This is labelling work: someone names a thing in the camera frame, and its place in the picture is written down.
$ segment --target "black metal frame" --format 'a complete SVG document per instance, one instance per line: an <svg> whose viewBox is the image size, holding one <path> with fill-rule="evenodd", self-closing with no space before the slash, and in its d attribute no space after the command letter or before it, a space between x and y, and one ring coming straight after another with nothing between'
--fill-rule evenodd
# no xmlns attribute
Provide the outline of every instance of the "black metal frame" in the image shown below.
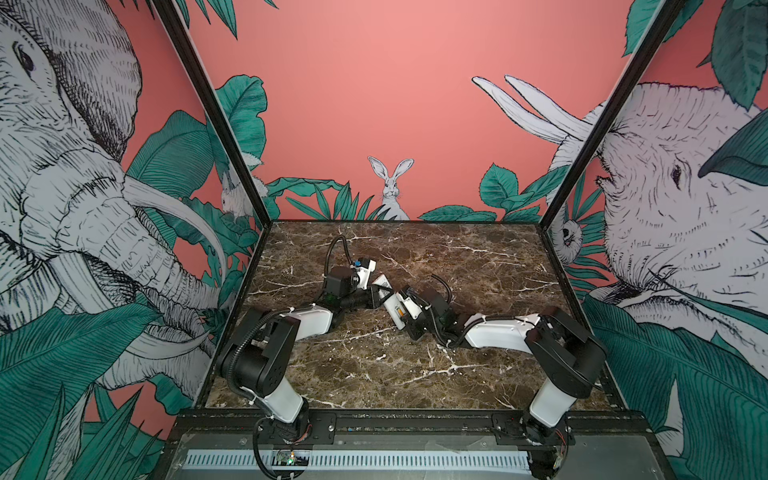
<svg viewBox="0 0 768 480"><path fill-rule="evenodd" d="M250 202L253 204L258 223L267 228L272 223L270 215L267 213L264 202L253 185L253 178L250 175L250 171L248 171L248 167L245 165L243 155L240 153L237 139L232 133L229 121L227 121L227 118L221 111L216 91L208 81L203 65L197 57L197 52L188 35L187 27L176 13L174 0L152 0L152 2L157 10L157 15L160 17L161 22L163 22L170 41L174 44L184 69L187 70L187 75L192 81L197 95L200 97L203 108L208 114L211 124L214 126L216 135L218 135L224 151L230 158L230 162L232 162L232 166L237 172L237 176L240 178L240 182L243 188L245 188Z"/></svg>
<svg viewBox="0 0 768 480"><path fill-rule="evenodd" d="M307 445L334 442L335 434L343 435L491 435L497 445L518 445L520 449L535 450L527 442L510 442L497 432L506 420L519 420L521 410L421 410L421 409L310 409L310 415L320 425L334 425L332 431L322 428L318 439ZM232 433L251 436L256 421L263 418L258 409L199 409L183 411L165 443L165 448L153 470L151 480L164 480L170 471L183 435L190 433ZM665 478L675 478L674 472L656 435L641 412L569 412L568 426L574 435L636 435L648 442Z"/></svg>
<svg viewBox="0 0 768 480"><path fill-rule="evenodd" d="M250 285L251 280L253 280L253 275L256 274L256 270L259 267L259 261L261 260L261 255L264 253L264 247L266 246L266 242L269 239L271 231L272 224L266 225L263 230L261 230L259 241L256 244L256 250L253 252L253 255L250 258L250 262L248 263L248 268L246 269L245 275L243 276L243 283L240 285L240 292L238 292L235 303L232 305L230 318L227 319L227 327L221 333L219 343L216 345L216 352L214 353L214 356L210 362L210 366L208 367L208 374L205 375L205 381L203 382L203 386L200 387L200 391L197 394L197 400L193 404L192 409L205 408L205 404L208 400L208 394L210 393L211 386L213 386L214 379L216 378L216 373L214 371L216 359L219 358L219 354L221 353L222 348L224 348L224 345L227 343L224 341L224 339L230 338L232 331L237 324L237 316L240 314L240 308L243 306L243 301L247 295L247 287Z"/></svg>
<svg viewBox="0 0 768 480"><path fill-rule="evenodd" d="M539 238L541 238L541 243L544 244L544 250L547 252L547 258L549 259L549 263L554 269L554 274L558 278L558 282L560 283L560 290L563 292L565 302L568 304L568 308L571 309L571 316L573 316L577 322L579 322L585 328L589 329L591 332L592 328L589 326L587 317L584 315L584 311L581 309L581 303L578 301L578 298L576 297L576 294L571 287L571 283L568 282L568 276L565 274L565 270L563 269L558 256L554 253L554 245L552 245L551 238L549 235L547 235L547 231L541 228L541 226L537 226L536 231L538 232ZM627 404L619 393L619 389L616 386L613 373L611 373L609 370L607 363L603 367L603 372L600 375L600 384L603 388L603 393L605 393L605 397L612 408L618 410L627 409Z"/></svg>
<svg viewBox="0 0 768 480"><path fill-rule="evenodd" d="M648 27L648 30L643 37L640 46L637 47L632 59L629 61L624 74L621 76L616 88L614 89L608 102L605 104L603 113L595 122L592 131L590 132L587 140L582 145L581 150L574 160L571 169L565 176L560 189L555 194L554 199L544 212L544 216L541 218L540 225L545 230L552 225L554 216L560 211L565 201L568 199L568 195L576 186L578 179L584 173L584 169L587 168L589 162L594 158L595 152L598 151L600 143L605 138L605 135L611 129L614 120L621 112L630 94L640 81L645 69L647 68L650 60L656 54L659 46L661 46L664 36L666 36L672 23L677 18L677 15L685 5L686 0L665 0L664 4L660 7L656 18Z"/></svg>

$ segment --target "pink wall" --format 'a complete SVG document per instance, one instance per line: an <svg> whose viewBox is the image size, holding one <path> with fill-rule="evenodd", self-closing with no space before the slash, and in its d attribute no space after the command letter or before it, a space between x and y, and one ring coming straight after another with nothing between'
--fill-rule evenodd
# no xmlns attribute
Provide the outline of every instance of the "pink wall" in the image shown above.
<svg viewBox="0 0 768 480"><path fill-rule="evenodd" d="M284 1L279 10L236 0L238 38L189 3L214 87L237 74L264 81L257 177L350 181L366 198L383 187L368 156L390 173L413 158L398 181L412 220L446 204L487 210L478 185L492 163L514 171L521 189L549 167L557 146L515 126L472 77L513 92L504 75L514 75L583 117L628 59L630 0ZM278 204L281 218L306 217L284 197Z"/></svg>

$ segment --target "green leaf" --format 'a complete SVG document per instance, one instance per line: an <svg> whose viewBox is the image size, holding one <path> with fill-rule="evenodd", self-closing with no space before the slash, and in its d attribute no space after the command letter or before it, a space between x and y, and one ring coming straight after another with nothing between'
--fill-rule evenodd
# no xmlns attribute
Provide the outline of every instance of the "green leaf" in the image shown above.
<svg viewBox="0 0 768 480"><path fill-rule="evenodd" d="M368 217L366 217L366 220L373 220L374 218L378 220L380 215L384 215L389 212L389 208L384 211L382 211L382 208L384 208L384 205L379 205L373 212L370 213L370 215L368 215Z"/></svg>
<svg viewBox="0 0 768 480"><path fill-rule="evenodd" d="M320 212L323 213L325 218L331 218L331 210L328 208L328 200L326 200L326 196L317 185L315 185L315 194L317 195L317 206L320 207Z"/></svg>
<svg viewBox="0 0 768 480"><path fill-rule="evenodd" d="M275 197L261 197L261 200L264 200L266 212L270 215L272 220L280 218L280 208L277 206Z"/></svg>
<svg viewBox="0 0 768 480"><path fill-rule="evenodd" d="M733 346L731 346L730 343L726 342L725 339L722 336L720 336L718 332L715 332L710 342L719 346L721 349L725 349L728 352L731 352L732 354L734 354L735 356L739 357L740 359L746 362L744 355L742 355L739 350L736 350L735 348L733 348Z"/></svg>
<svg viewBox="0 0 768 480"><path fill-rule="evenodd" d="M218 88L216 94L242 152L261 158L266 144L264 120L259 117L259 114L266 111L266 93L261 79L237 75ZM227 155L217 156L215 160L220 175L229 169Z"/></svg>
<svg viewBox="0 0 768 480"><path fill-rule="evenodd" d="M568 174L568 168L568 165L564 165L562 167L557 167L554 170L550 170L541 178L528 185L525 190L521 192L521 195L533 194L535 200L549 195L550 192L563 183L565 175Z"/></svg>
<svg viewBox="0 0 768 480"><path fill-rule="evenodd" d="M590 296L582 303L630 409L654 430L667 418L677 380L685 465L702 480L761 478L768 455L768 380L731 353L685 329L635 323L622 309Z"/></svg>
<svg viewBox="0 0 768 480"><path fill-rule="evenodd" d="M605 213L602 210L594 212L589 217L580 219L578 223L581 225L600 225L602 228L605 225Z"/></svg>
<svg viewBox="0 0 768 480"><path fill-rule="evenodd" d="M540 207L515 210L504 215L504 222L538 222L541 218L538 214Z"/></svg>
<svg viewBox="0 0 768 480"><path fill-rule="evenodd" d="M592 290L597 288L595 285L592 285L588 281L579 280L577 278L569 278L568 282L571 284L572 287L587 290L588 292L591 292Z"/></svg>
<svg viewBox="0 0 768 480"><path fill-rule="evenodd" d="M472 209L463 205L445 205L423 214L419 218L428 222L453 222L462 215L471 214Z"/></svg>
<svg viewBox="0 0 768 480"><path fill-rule="evenodd" d="M272 183L267 184L267 188L270 191L270 197L279 197L285 190L294 192L300 197L311 197L315 194L315 185L320 190L327 190L332 188L334 190L341 190L342 184L335 182L334 180L310 180L309 178L292 178L281 177Z"/></svg>
<svg viewBox="0 0 768 480"><path fill-rule="evenodd" d="M768 110L761 111L733 134L699 169L699 178L711 172L768 186Z"/></svg>
<svg viewBox="0 0 768 480"><path fill-rule="evenodd" d="M0 336L0 392L5 401L0 412L0 472L29 450L60 385L64 385L65 410L69 411L144 327L160 317L150 307L136 303L93 315L65 315L53 308ZM30 404L33 385L35 401Z"/></svg>
<svg viewBox="0 0 768 480"><path fill-rule="evenodd" d="M219 238L226 255L237 252L249 255L248 248L254 247L258 242L259 234L250 228L246 217L235 218L233 214L225 214L212 204L204 204L197 198L182 201L210 225ZM180 238L193 245L200 243L207 252L213 248L195 227L169 214L161 213L161 215L166 223L176 230L176 235Z"/></svg>
<svg viewBox="0 0 768 480"><path fill-rule="evenodd" d="M586 175L582 174L579 177L578 182L576 182L576 190L574 191L573 204L571 205L572 208L573 208L573 214L571 215L571 218L578 218L576 213L578 213L579 205L581 205L581 194L584 193L584 179L585 178L586 178Z"/></svg>
<svg viewBox="0 0 768 480"><path fill-rule="evenodd" d="M178 415L181 409L192 406L192 400L168 376L160 373L149 379L155 386L154 398L163 404L168 415Z"/></svg>
<svg viewBox="0 0 768 480"><path fill-rule="evenodd" d="M376 220L386 220L386 215L389 213L389 208L382 210L376 214Z"/></svg>
<svg viewBox="0 0 768 480"><path fill-rule="evenodd" d="M349 205L349 210L346 212L344 220L355 220L355 214L357 213L357 202L360 200L360 194L355 195L355 200L352 200L352 204Z"/></svg>
<svg viewBox="0 0 768 480"><path fill-rule="evenodd" d="M605 253L605 245L590 245L589 247L582 247L578 254L587 256L594 255L596 253Z"/></svg>
<svg viewBox="0 0 768 480"><path fill-rule="evenodd" d="M144 142L126 175L173 198L189 198L213 167L205 125L179 110Z"/></svg>
<svg viewBox="0 0 768 480"><path fill-rule="evenodd" d="M456 219L457 222L494 222L496 221L496 214L493 212L471 212L469 214L461 215Z"/></svg>
<svg viewBox="0 0 768 480"><path fill-rule="evenodd" d="M597 270L592 270L591 268L574 268L572 266L564 266L565 271L570 276L574 276L576 278L599 278L602 280L608 280L608 278L603 275L602 273L598 272Z"/></svg>
<svg viewBox="0 0 768 480"><path fill-rule="evenodd" d="M694 13L696 13L696 10L699 9L703 2L704 0L687 0L680 10L680 13L677 14L677 17L674 19L672 26L667 32L667 36L664 37L664 41L674 37L674 34L676 34L692 16L694 16Z"/></svg>
<svg viewBox="0 0 768 480"><path fill-rule="evenodd" d="M208 23L210 24L210 17L208 16L208 10L205 8L205 0L194 0L197 3L197 6L200 7L200 10L203 11L203 15L205 15L205 19L208 20Z"/></svg>
<svg viewBox="0 0 768 480"><path fill-rule="evenodd" d="M502 208L502 202L518 194L518 176L492 164L480 182L480 198L489 207Z"/></svg>
<svg viewBox="0 0 768 480"><path fill-rule="evenodd" d="M581 206L578 208L578 211L576 212L576 218L581 218L584 215L587 214L589 209L591 209L594 206L594 203L598 201L598 198L603 194L603 189L598 187L597 190L592 192L589 197L587 197L587 200L584 200L584 203L581 204Z"/></svg>
<svg viewBox="0 0 768 480"><path fill-rule="evenodd" d="M581 232L581 235L582 235L581 242L584 245L586 245L587 243L597 242L599 240L605 239L605 232L602 229L593 230L589 232L585 230Z"/></svg>
<svg viewBox="0 0 768 480"><path fill-rule="evenodd" d="M181 10L181 16L184 17L184 23L187 24L187 28L190 27L190 11L187 8L187 0L176 0L176 3L179 5L179 10Z"/></svg>
<svg viewBox="0 0 768 480"><path fill-rule="evenodd" d="M768 7L733 8L727 0L715 25L712 69L734 102L749 110L768 68Z"/></svg>
<svg viewBox="0 0 768 480"><path fill-rule="evenodd" d="M706 57L704 57L704 60L702 60L701 62L699 62L699 64L698 64L698 65L696 65L696 68L699 68L699 67L703 67L704 65L706 65L706 64L708 64L708 63L710 63L710 62L712 62L712 51L710 51L710 52L707 54L707 56L706 56Z"/></svg>
<svg viewBox="0 0 768 480"><path fill-rule="evenodd" d="M131 423L136 401L141 390L136 392L116 413L107 420L94 438L88 443L67 474L66 480L98 480L113 478L107 470L118 455L123 436Z"/></svg>
<svg viewBox="0 0 768 480"><path fill-rule="evenodd" d="M109 391L101 386L94 388L94 397L96 398L96 409L98 410L98 418L102 422L106 422L117 412L117 407L114 406L112 398L109 396Z"/></svg>
<svg viewBox="0 0 768 480"><path fill-rule="evenodd" d="M159 379L160 377L165 377L165 375L156 375L152 377L150 381L155 383L154 380ZM104 426L104 424L118 412L117 407L115 407L114 403L112 402L112 398L109 396L109 391L107 391L105 388L96 385L94 387L94 397L96 398L96 408L98 410L98 416L101 421L88 422L87 429L85 428L86 424L84 423L83 433L84 435L90 434L91 437L96 435L98 430L101 429L101 427ZM155 399L161 401L160 398L158 398L157 393L155 393ZM126 433L123 435L121 444L128 450L129 454L136 456L144 447L144 444L149 442L151 439L152 435L148 435L147 433L142 432L141 427L129 424ZM156 444L155 447L150 451L150 454L154 455L157 453L159 455L160 451L163 449L163 445L164 442L159 442Z"/></svg>
<svg viewBox="0 0 768 480"><path fill-rule="evenodd" d="M64 386L58 390L56 401L51 408L51 413L43 424L35 442L24 457L22 464L16 471L13 480L45 480L51 458L56 447L56 438L61 428L61 420L64 419Z"/></svg>
<svg viewBox="0 0 768 480"><path fill-rule="evenodd" d="M227 279L224 280L224 285L219 292L219 305L224 305L232 292L240 290L240 286L243 285L244 276L245 274L239 270L227 271Z"/></svg>
<svg viewBox="0 0 768 480"><path fill-rule="evenodd" d="M157 440L157 437L160 435L160 432L155 434L154 437L152 437L151 442L147 442L146 445L142 448L141 452L139 452L139 455L135 457L132 461L126 462L123 464L123 470L124 475L122 476L115 476L112 478L119 478L120 480L134 480L134 478L137 477L139 474L139 469L141 468L142 464L144 463L144 459L149 454L150 450L154 446L155 440Z"/></svg>
<svg viewBox="0 0 768 480"><path fill-rule="evenodd" d="M506 213L513 210L517 210L520 207L525 207L534 203L538 198L535 192L528 192L526 194L512 195L509 198L505 198L502 202L502 208Z"/></svg>
<svg viewBox="0 0 768 480"><path fill-rule="evenodd" d="M219 15L221 21L230 29L232 35L237 38L237 21L235 20L235 8L232 6L232 0L208 0L213 7L216 15Z"/></svg>
<svg viewBox="0 0 768 480"><path fill-rule="evenodd" d="M365 220L366 214L368 213L368 206L370 205L371 200L373 200L373 195L368 197L368 200L366 200L360 207L360 211L357 212L357 220Z"/></svg>
<svg viewBox="0 0 768 480"><path fill-rule="evenodd" d="M581 255L579 257L576 257L576 260L573 262L573 265L596 266L597 268L601 268L607 272L611 271L611 269L608 268L608 265L605 265L602 262L598 262L597 260L593 260L589 257L582 257Z"/></svg>
<svg viewBox="0 0 768 480"><path fill-rule="evenodd" d="M342 187L341 191L338 195L336 195L336 201L333 202L333 218L334 220L337 217L340 217L347 208L349 208L349 199L352 196L352 193L349 188L349 182L347 182L344 187Z"/></svg>
<svg viewBox="0 0 768 480"><path fill-rule="evenodd" d="M722 313L723 315L731 316L740 322L744 322L747 325L755 327L763 333L768 333L768 315L765 313L758 312L756 310L750 310L743 306L731 306L725 303L713 302L712 300L706 300L697 296L690 295L689 293L685 293L683 290L680 290L669 284L656 273L651 272L651 274L658 278L663 284L670 287L672 290L685 295L685 297L688 298L688 300L691 302L698 303L701 306L705 306L706 308L714 310L718 313Z"/></svg>
<svg viewBox="0 0 768 480"><path fill-rule="evenodd" d="M302 204L301 202L299 202L298 200L294 200L293 198L286 198L286 200L288 200L289 204L298 208L299 210L309 215L310 217L314 218L315 220L330 220L328 217L324 217L322 213L310 207L309 205Z"/></svg>
<svg viewBox="0 0 768 480"><path fill-rule="evenodd" d="M685 458L667 457L667 460L669 460L670 466L672 467L674 476L677 478L677 480L701 480L701 478L690 472L688 467L685 465Z"/></svg>
<svg viewBox="0 0 768 480"><path fill-rule="evenodd" d="M640 40L643 38L645 29L650 20L654 17L656 8L659 6L659 0L634 0L627 15L627 47L624 54L634 53Z"/></svg>

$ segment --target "rabbit illustration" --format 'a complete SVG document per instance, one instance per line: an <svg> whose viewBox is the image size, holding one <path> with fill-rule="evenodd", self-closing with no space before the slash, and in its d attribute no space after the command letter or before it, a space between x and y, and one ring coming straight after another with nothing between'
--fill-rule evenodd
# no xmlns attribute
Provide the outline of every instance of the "rabbit illustration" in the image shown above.
<svg viewBox="0 0 768 480"><path fill-rule="evenodd" d="M379 175L384 179L384 194L382 199L382 211L389 209L389 212L385 215L384 220L409 220L406 212L402 211L400 204L397 203L397 197L400 196L400 189L397 187L397 177L404 174L410 167L413 166L413 159L407 158L400 162L395 169L395 173L389 176L384 164L375 159L374 157L368 157L371 162L371 167L376 175Z"/></svg>

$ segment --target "wall mural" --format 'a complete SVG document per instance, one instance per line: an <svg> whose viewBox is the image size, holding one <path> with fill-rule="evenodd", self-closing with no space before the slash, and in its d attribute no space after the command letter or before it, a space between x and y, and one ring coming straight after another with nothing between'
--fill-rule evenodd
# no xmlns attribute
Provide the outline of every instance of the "wall mural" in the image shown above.
<svg viewBox="0 0 768 480"><path fill-rule="evenodd" d="M636 0L630 20L651 3ZM688 2L684 20L702 3ZM673 46L662 48L549 233L624 398L677 477L763 478L768 116L754 101L768 6L712 3L711 53L698 68L720 86L648 81L664 74L654 62Z"/></svg>
<svg viewBox="0 0 768 480"><path fill-rule="evenodd" d="M226 25L228 34L238 38L236 7L245 8L245 6L234 0L217 0L216 2L209 3L214 7L218 18ZM266 3L275 8L278 7L278 5L269 0L266 0ZM197 25L197 20L190 17L191 12L187 7L187 0L177 0L177 4L181 16L187 23L187 27L190 24ZM211 16L208 14L205 4L202 1L197 2L197 4L200 10L199 13L202 13L208 23L211 24ZM269 13L268 9L260 9L257 14L251 13L251 15L266 15L267 13ZM207 32L208 30L196 28L192 37L193 39L197 38L198 50L200 50L209 73L211 73L210 58L207 57L204 47L207 47L211 42L215 44L220 41L220 37L215 38L215 35L222 35L222 33L221 29L217 29L218 33ZM241 68L241 64L242 62L239 62L237 68ZM229 84L234 78L230 78L227 83ZM390 177L384 163L389 164L390 161L399 161L399 159L382 158L380 161L379 158L381 157L375 151L368 151L367 154L374 174L385 181L381 194L377 193L366 196L362 191L355 191L350 181L332 178L278 177L271 181L263 179L258 167L263 165L261 155L266 144L266 132L262 118L253 115L261 115L267 112L266 93L264 92L263 85L259 82L258 86L253 86L254 92L258 91L258 99L256 99L256 94L254 93L253 96L249 96L249 102L243 103L231 95L220 91L220 100L222 101L225 113L229 117L234 135L240 143L246 163L253 172L253 182L256 189L260 192L265 206L273 219L303 218L301 215L303 214L317 220L421 219L432 221L497 220L538 222L548 202L554 197L568 172L572 160L570 155L578 149L589 135L594 122L600 114L601 107L590 112L584 119L576 118L558 108L557 105L551 104L546 95L523 80L507 76L506 81L544 119L526 111L504 90L483 77L466 78L466 89L485 93L485 95L477 96L478 101L487 101L485 99L490 97L515 123L548 142L558 144L560 149L548 171L528 184L519 184L518 175L515 173L516 168L510 169L498 165L498 162L489 162L490 165L487 167L485 174L475 180L478 182L476 188L479 191L482 203L485 205L483 209L475 209L466 205L444 205L424 212L423 210L414 211L408 208L406 204L400 201L402 199L402 189L397 185L397 178L404 171L401 171L399 168L403 167L403 162L406 161L411 162L408 165L409 168L414 165L418 167L420 165L419 158L414 157L413 159L401 161L400 164L392 164L393 167L397 165L397 168ZM239 110L244 108L252 110L248 112L248 115L241 114ZM503 117L501 115L498 117L499 124L504 125ZM525 164L528 167L533 163L526 162ZM236 179L234 175L230 175L228 179L223 178L222 181L225 183L225 188L228 184L234 186L239 184L239 179ZM282 207L278 206L278 200L281 198L285 199ZM241 207L247 207L247 201L244 197L235 198L226 191L223 193L222 201L225 211L236 212Z"/></svg>
<svg viewBox="0 0 768 480"><path fill-rule="evenodd" d="M2 2L0 42L0 478L143 478L163 432L131 422L140 390L114 394L151 385L166 414L191 405L258 241L252 213L196 196L214 170L244 193L185 111L121 167L142 72L102 0ZM182 240L207 255L202 278Z"/></svg>

